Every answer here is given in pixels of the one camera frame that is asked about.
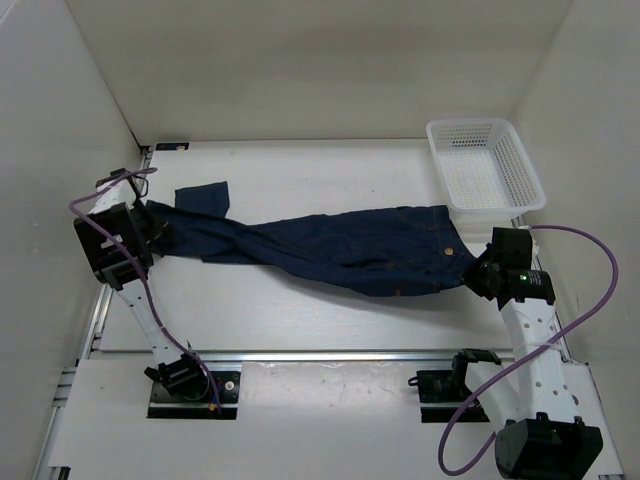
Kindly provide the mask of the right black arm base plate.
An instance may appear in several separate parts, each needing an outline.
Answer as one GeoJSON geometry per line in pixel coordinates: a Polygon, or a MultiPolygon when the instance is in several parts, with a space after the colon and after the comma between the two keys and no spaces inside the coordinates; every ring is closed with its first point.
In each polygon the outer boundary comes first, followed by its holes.
{"type": "Polygon", "coordinates": [[[417,390],[423,424],[448,423],[471,394],[467,387],[453,381],[452,370],[420,370],[407,384],[417,390]]]}

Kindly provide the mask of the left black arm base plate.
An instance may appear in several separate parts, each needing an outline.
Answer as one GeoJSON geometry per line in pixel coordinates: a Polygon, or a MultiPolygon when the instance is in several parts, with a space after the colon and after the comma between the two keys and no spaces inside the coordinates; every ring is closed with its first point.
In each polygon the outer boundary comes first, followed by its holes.
{"type": "Polygon", "coordinates": [[[164,420],[235,420],[241,390],[239,370],[205,373],[192,359],[146,367],[152,381],[147,417],[164,420]]]}

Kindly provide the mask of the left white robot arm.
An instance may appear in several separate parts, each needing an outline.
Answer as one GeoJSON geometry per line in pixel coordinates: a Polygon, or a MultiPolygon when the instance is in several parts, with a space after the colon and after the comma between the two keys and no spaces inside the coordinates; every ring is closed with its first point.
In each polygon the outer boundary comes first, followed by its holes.
{"type": "Polygon", "coordinates": [[[215,405],[212,373],[189,343],[172,335],[153,299],[152,242],[168,230],[144,202],[154,172],[122,168],[99,180],[93,194],[70,202],[74,230],[93,275],[123,300],[146,337],[155,365],[145,374],[171,395],[215,405]]]}

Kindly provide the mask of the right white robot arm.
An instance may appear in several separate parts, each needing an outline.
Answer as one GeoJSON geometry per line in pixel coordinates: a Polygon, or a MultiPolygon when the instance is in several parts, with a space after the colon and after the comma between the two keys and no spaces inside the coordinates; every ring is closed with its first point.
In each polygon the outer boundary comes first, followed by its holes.
{"type": "Polygon", "coordinates": [[[555,291],[549,274],[532,267],[533,238],[524,229],[496,227],[485,251],[462,276],[478,296],[496,301],[514,361],[489,350],[464,349],[452,361],[452,393],[464,399],[453,417],[478,404],[493,433],[489,446],[505,479],[582,479],[604,440],[585,423],[569,389],[554,327],[555,291]]]}

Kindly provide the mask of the dark blue denim trousers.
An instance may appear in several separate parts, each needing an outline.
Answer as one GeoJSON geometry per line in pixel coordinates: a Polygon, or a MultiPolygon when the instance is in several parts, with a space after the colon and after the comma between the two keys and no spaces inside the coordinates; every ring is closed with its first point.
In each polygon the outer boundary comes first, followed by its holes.
{"type": "Polygon", "coordinates": [[[461,286],[476,260],[447,207],[400,206],[246,225],[230,219],[225,182],[186,187],[148,211],[168,224],[154,246],[204,263],[262,265],[369,297],[424,296],[461,286]]]}

